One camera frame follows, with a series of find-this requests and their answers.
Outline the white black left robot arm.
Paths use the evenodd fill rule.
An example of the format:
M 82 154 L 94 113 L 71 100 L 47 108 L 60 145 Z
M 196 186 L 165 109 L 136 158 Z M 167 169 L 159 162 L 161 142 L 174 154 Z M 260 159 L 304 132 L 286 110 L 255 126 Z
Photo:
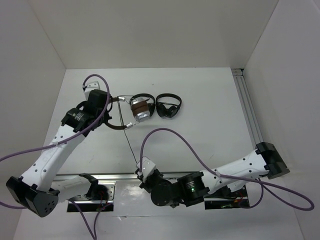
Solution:
M 20 177 L 12 176 L 6 182 L 6 187 L 17 203 L 44 218 L 58 203 L 76 196 L 92 200 L 107 190 L 88 173 L 58 183 L 54 183 L 54 179 L 89 133 L 108 123 L 108 105 L 112 101 L 108 92 L 94 89 L 87 93 L 85 101 L 65 114 L 50 145 L 42 148 L 35 163 Z

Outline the brown silver headphones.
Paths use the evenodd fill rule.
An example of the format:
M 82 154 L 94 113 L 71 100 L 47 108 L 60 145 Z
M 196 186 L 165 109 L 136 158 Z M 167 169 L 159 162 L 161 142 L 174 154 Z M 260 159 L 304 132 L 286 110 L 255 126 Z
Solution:
M 113 125 L 106 122 L 106 126 L 117 131 L 124 131 L 135 124 L 148 120 L 155 111 L 155 98 L 149 93 L 139 93 L 133 95 L 129 100 L 130 109 L 135 119 L 135 123 Z

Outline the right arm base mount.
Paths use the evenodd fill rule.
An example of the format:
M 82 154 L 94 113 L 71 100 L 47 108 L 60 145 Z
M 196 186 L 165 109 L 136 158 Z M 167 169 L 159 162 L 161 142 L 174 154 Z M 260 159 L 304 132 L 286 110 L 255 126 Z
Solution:
M 245 186 L 235 192 L 230 192 L 230 189 L 225 186 L 204 197 L 205 210 L 238 209 L 241 207 L 248 208 L 249 206 L 248 192 Z

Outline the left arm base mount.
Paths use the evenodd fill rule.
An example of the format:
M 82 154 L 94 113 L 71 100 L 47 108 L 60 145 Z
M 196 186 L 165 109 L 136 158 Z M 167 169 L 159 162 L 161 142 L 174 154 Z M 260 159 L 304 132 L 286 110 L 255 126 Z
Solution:
M 79 209 L 84 213 L 113 212 L 116 184 L 110 181 L 98 180 L 87 173 L 81 173 L 78 176 L 84 177 L 90 183 L 85 194 L 71 198 Z

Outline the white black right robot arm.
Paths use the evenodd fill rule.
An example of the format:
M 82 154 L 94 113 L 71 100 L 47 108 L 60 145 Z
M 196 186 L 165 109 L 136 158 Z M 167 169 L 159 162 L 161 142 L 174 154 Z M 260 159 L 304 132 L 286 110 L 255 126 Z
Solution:
M 140 188 L 146 190 L 151 201 L 158 207 L 175 208 L 180 204 L 186 207 L 199 204 L 206 196 L 220 193 L 230 196 L 240 190 L 247 180 L 262 177 L 274 179 L 290 172 L 284 160 L 272 143 L 261 142 L 247 156 L 225 164 L 211 171 L 202 170 L 180 177 L 171 183 L 164 179 L 156 164 L 143 157 L 135 174 L 141 181 Z

